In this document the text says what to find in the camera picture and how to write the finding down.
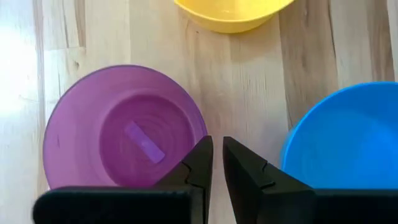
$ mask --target blue bowl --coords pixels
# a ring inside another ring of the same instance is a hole
[[[340,90],[290,132],[282,170],[316,189],[398,189],[398,83]]]

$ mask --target purple bowl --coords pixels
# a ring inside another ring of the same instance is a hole
[[[169,77],[135,65],[91,73],[55,107],[45,131],[50,188],[150,187],[207,134],[198,107]]]

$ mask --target wood grain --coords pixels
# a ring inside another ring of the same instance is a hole
[[[68,88],[99,68],[151,67],[195,100],[215,142],[214,224],[235,223],[223,136],[278,165],[289,128],[315,103],[398,78],[396,0],[296,0],[235,35],[198,27],[171,0],[0,0],[0,31],[0,223],[31,223],[48,187],[45,124]]]
[[[289,127],[338,89],[327,0],[296,0],[279,14]]]

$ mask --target plastic bowl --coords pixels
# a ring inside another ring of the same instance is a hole
[[[74,84],[44,139],[50,188],[150,187],[207,134],[195,102],[155,70],[121,65]]]
[[[282,170],[316,189],[398,189],[398,84],[338,91],[291,131]]]
[[[190,18],[221,33],[251,30],[294,0],[175,0]]]

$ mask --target yellow bowl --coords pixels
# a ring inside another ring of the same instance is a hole
[[[256,28],[294,0],[175,0],[197,24],[221,33]]]

